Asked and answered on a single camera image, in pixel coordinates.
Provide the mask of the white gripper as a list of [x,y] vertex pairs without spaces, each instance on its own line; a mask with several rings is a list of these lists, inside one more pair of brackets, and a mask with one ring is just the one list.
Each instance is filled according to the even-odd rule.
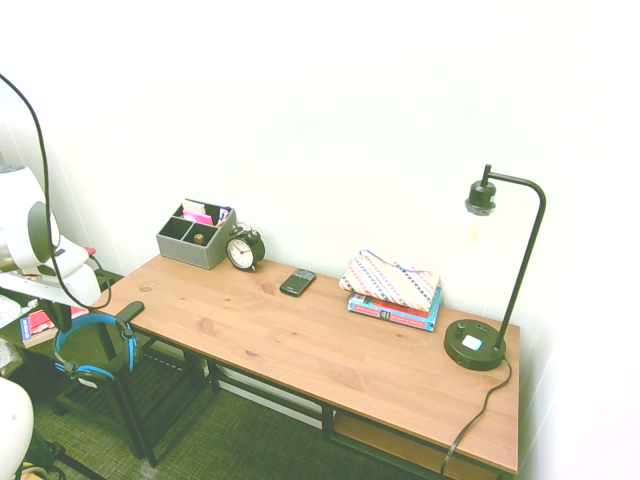
[[58,305],[59,330],[68,332],[72,327],[71,307],[92,306],[101,296],[98,280],[90,267],[79,267],[62,277],[60,285],[56,276],[27,278],[16,272],[1,274],[1,287],[42,300],[42,311],[51,324],[57,327],[55,304]]

